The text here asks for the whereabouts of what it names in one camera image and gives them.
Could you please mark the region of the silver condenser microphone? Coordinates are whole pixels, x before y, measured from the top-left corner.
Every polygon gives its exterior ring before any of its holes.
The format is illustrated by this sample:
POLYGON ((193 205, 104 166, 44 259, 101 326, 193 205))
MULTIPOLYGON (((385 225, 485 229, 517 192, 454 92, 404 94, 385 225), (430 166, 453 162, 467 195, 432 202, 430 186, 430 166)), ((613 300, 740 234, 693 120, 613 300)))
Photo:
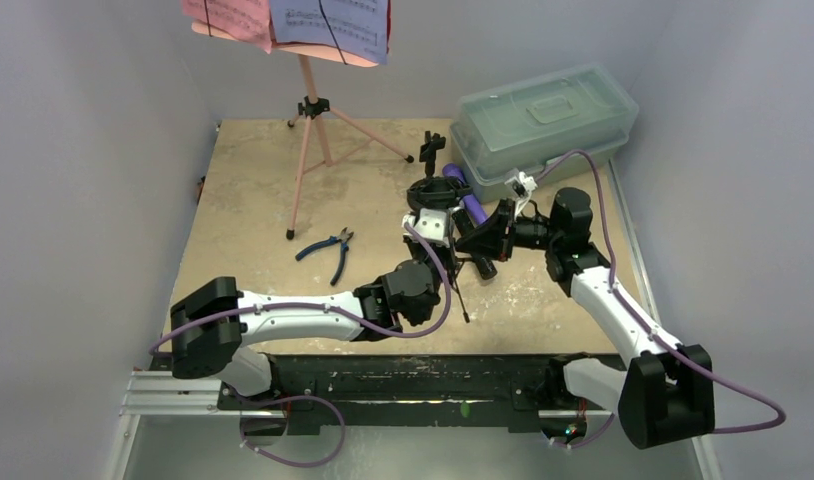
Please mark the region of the silver condenser microphone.
MULTIPOLYGON (((464 207, 453 208, 451 210, 451 218, 461 236, 470 233, 475 229, 475 224, 464 207)), ((478 274, 482 280, 492 280, 497 275, 497 270, 493 262, 488 258, 472 254, 471 260, 475 264, 478 274)))

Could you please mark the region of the black round-base mic stand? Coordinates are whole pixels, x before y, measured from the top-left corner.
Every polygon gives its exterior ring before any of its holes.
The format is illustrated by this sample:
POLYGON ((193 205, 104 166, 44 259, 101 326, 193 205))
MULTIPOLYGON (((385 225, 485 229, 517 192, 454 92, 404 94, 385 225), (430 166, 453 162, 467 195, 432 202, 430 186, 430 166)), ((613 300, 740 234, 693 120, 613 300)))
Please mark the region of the black round-base mic stand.
POLYGON ((444 181, 437 178, 435 173, 438 152, 446 147, 446 143, 447 139, 439 133, 424 133, 424 143, 419 149, 419 162, 424 165, 425 176, 407 190, 409 201, 435 198, 443 192, 444 181))

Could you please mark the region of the black tripod mic stand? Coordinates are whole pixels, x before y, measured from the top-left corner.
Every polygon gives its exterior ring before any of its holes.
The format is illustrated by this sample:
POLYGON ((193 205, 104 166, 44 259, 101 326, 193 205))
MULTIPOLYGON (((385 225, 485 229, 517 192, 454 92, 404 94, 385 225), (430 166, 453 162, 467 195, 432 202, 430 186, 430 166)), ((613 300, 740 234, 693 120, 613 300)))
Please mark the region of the black tripod mic stand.
POLYGON ((407 189, 406 199, 410 213, 404 217, 404 221, 429 243, 439 258, 448 284, 458 295, 466 323, 470 322, 470 318, 465 311, 462 295, 457 286, 457 276, 463 260, 456 257, 453 246, 455 229, 453 214, 461 208, 461 200, 470 193, 471 188, 455 177, 423 178, 407 189))

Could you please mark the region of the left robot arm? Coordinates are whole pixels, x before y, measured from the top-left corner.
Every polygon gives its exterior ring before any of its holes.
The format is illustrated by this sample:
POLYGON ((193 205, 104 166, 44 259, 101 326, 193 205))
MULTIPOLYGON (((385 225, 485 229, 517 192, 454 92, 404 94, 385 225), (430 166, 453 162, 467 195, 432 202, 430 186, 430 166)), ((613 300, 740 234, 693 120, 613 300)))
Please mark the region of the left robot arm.
POLYGON ((252 345, 275 340, 376 342, 412 339, 439 329, 451 308, 456 262, 450 239, 408 228, 410 259, 352 291, 280 297, 240 290, 232 276, 216 277, 170 308, 176 379, 217 378, 255 408, 280 399, 277 367, 252 345))

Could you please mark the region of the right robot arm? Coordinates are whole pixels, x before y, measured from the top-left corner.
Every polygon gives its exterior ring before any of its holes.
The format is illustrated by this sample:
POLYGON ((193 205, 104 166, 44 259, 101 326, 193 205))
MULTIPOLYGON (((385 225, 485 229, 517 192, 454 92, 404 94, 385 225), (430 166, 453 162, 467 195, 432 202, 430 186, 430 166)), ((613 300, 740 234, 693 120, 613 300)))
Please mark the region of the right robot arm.
POLYGON ((599 325, 623 361, 617 370, 585 354, 556 363, 544 381, 547 399, 567 407, 582 398, 618 419, 639 449, 709 434, 715 427, 712 360, 685 345, 633 300, 611 261, 591 241, 590 196, 559 190, 548 215, 519 215, 509 199, 455 243, 457 251, 507 261, 514 248, 541 250, 550 278, 599 325))

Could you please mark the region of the translucent plastic storage box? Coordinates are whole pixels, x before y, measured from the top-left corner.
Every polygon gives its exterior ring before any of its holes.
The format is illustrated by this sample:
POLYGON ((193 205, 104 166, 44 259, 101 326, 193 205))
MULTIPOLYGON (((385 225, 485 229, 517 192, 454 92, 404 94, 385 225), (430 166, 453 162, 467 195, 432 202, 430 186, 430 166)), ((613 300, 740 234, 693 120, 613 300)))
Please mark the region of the translucent plastic storage box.
POLYGON ((459 99, 449 127, 452 159, 474 195, 493 203, 510 194, 519 170, 548 185, 588 171, 588 161, 558 159, 586 151, 603 165, 629 140, 639 106, 600 64, 567 68, 459 99))

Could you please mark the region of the pink music stand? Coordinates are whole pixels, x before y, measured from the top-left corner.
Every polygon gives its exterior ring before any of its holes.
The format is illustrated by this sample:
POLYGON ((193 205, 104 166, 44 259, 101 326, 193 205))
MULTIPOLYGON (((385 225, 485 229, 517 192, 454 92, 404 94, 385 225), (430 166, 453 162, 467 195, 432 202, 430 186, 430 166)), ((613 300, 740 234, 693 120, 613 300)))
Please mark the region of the pink music stand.
POLYGON ((286 230, 286 238, 288 240, 292 240, 296 235, 297 216, 302 194, 303 179, 306 174, 320 167, 332 167, 350 158, 351 155, 372 143, 377 143, 385 147, 407 163, 413 163, 415 158, 408 154, 406 150, 387 140, 381 134, 367 128, 358 120, 336 108, 328 99, 318 94, 311 67, 311 61, 313 59, 335 61, 337 50, 334 47, 315 44, 286 43, 278 44, 274 47, 274 49, 280 52, 292 54, 297 58, 306 91, 306 95, 304 96, 303 100, 297 104, 295 116, 286 122, 286 126, 289 129, 295 128, 295 126, 298 124, 302 126, 302 140, 295 175, 293 203, 291 207, 289 224, 286 230), (343 121, 348 126, 361 133, 366 137, 365 142, 360 144, 357 148, 348 151, 344 155, 335 158, 331 152, 325 127, 324 116, 326 114, 335 116, 337 119, 343 121), (319 147, 322 153, 322 160, 315 164, 307 163, 311 138, 316 138, 319 141, 319 147))

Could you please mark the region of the blue sheet music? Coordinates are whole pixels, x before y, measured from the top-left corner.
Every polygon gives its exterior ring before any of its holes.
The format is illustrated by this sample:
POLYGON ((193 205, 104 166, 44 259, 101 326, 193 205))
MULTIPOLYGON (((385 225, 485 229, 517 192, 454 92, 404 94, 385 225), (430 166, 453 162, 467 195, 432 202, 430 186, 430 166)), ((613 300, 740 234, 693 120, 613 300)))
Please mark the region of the blue sheet music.
POLYGON ((389 55, 390 3, 378 0, 271 1, 271 25, 280 43, 321 44, 337 57, 356 55, 385 65, 389 55))

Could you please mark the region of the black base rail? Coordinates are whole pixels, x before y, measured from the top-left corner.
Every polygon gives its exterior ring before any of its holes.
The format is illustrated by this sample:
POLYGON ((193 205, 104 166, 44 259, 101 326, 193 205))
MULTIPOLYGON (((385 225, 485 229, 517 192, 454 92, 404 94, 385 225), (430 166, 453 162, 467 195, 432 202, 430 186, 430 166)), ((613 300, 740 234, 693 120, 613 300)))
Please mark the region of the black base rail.
POLYGON ((276 355, 277 384, 250 400, 213 378, 173 377, 168 361, 131 377, 123 409, 144 416, 227 416, 252 436, 316 435, 325 426, 503 428, 585 432, 608 416, 560 385, 563 366, 586 354, 276 355))

